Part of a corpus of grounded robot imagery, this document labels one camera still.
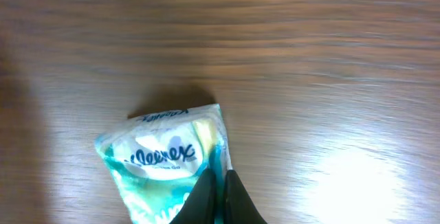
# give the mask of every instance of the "wood grain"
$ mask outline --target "wood grain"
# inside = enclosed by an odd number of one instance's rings
[[[0,223],[129,223],[93,140],[221,104],[268,223],[438,223],[440,0],[0,0]]]

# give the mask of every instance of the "wooden table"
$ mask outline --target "wooden table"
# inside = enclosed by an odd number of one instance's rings
[[[218,102],[266,221],[438,223],[440,0],[0,0],[0,223],[129,223],[94,138]]]

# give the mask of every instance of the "teal packaging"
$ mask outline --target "teal packaging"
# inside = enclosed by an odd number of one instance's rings
[[[218,104],[132,118],[99,136],[95,147],[135,224],[170,223],[206,168],[216,174],[220,199],[232,169]],[[216,224],[223,222],[219,210]]]

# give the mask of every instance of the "kleenex logo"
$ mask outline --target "kleenex logo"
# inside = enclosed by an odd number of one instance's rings
[[[151,122],[154,120],[158,120],[161,119],[163,117],[173,117],[175,115],[181,115],[184,113],[188,113],[188,109],[184,109],[184,110],[178,110],[178,111],[167,111],[164,113],[158,113],[158,114],[152,114],[152,115],[145,115],[142,116],[138,119],[138,121],[142,121],[142,122]]]
[[[179,146],[179,148],[170,148],[167,151],[154,151],[153,153],[145,153],[142,149],[138,149],[135,155],[130,156],[130,161],[136,166],[154,166],[164,161],[177,161],[181,159],[185,161],[193,161],[195,158],[193,145],[189,144],[187,147]]]

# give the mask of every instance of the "kleenex tissue pack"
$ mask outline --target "kleenex tissue pack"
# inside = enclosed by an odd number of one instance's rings
[[[132,118],[98,137],[95,146],[135,224],[170,223],[206,168],[214,170],[222,196],[232,169],[218,104]]]

